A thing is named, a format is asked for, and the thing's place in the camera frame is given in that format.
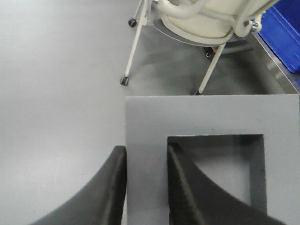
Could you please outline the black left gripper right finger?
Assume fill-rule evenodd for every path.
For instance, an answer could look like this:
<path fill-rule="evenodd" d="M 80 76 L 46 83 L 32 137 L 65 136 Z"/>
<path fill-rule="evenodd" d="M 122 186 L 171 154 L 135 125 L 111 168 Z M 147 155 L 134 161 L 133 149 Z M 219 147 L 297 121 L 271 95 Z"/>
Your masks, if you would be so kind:
<path fill-rule="evenodd" d="M 167 147 L 170 217 L 174 225 L 281 225 L 226 192 L 177 143 Z"/>

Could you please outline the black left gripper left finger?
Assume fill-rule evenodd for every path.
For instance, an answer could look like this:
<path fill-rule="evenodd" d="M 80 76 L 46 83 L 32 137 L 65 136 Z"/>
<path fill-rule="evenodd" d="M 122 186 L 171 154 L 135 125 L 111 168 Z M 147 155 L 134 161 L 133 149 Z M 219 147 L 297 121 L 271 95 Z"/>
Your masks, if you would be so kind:
<path fill-rule="evenodd" d="M 120 225 L 127 187 L 127 152 L 115 146 L 100 170 L 72 198 L 36 225 Z"/>

